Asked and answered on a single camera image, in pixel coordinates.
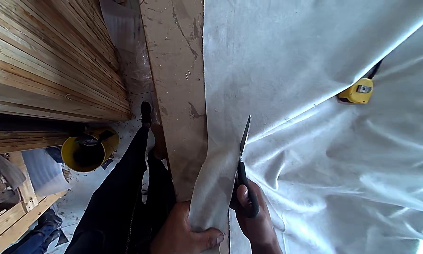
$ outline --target stack of wooden planks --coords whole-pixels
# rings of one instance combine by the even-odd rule
[[[61,146],[68,137],[55,131],[0,131],[0,154]]]
[[[96,0],[0,0],[0,113],[128,120],[118,68]]]

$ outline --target black scissor handle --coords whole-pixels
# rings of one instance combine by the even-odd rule
[[[259,201],[257,200],[257,196],[255,195],[254,191],[249,186],[248,178],[246,177],[246,168],[244,166],[244,162],[242,161],[238,163],[237,174],[238,186],[246,185],[246,187],[248,188],[248,198],[251,202],[250,208],[248,207],[244,210],[245,216],[249,219],[254,218],[259,214],[260,211]]]

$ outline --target yellow bucket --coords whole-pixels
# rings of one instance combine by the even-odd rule
[[[86,135],[93,136],[96,139],[99,139],[104,131],[111,131],[114,135],[102,140],[101,145],[92,147],[81,146],[76,137],[68,138],[61,148],[61,157],[64,163],[78,172],[90,172],[104,164],[118,148],[119,136],[111,128],[85,131]]]

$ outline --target scissors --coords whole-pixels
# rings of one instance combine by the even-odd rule
[[[237,205],[243,209],[244,215],[248,218],[254,218],[259,214],[259,202],[257,201],[257,196],[255,195],[252,188],[249,186],[248,178],[246,177],[246,168],[244,167],[243,162],[243,152],[244,147],[246,146],[246,141],[248,141],[248,132],[249,132],[249,125],[251,124],[251,116],[249,115],[248,122],[246,123],[246,128],[243,132],[243,138],[241,139],[240,143],[240,155],[238,160],[238,167],[237,167],[237,179],[235,181],[236,185],[234,187],[234,203],[238,203]],[[240,185],[245,185],[248,188],[248,199],[250,202],[250,207],[244,208],[236,199],[236,189]]]

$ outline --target black trousers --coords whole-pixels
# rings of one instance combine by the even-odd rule
[[[149,129],[141,127],[121,161],[94,192],[66,254],[137,253],[147,248],[175,205],[170,172],[151,151],[146,205],[141,199]]]

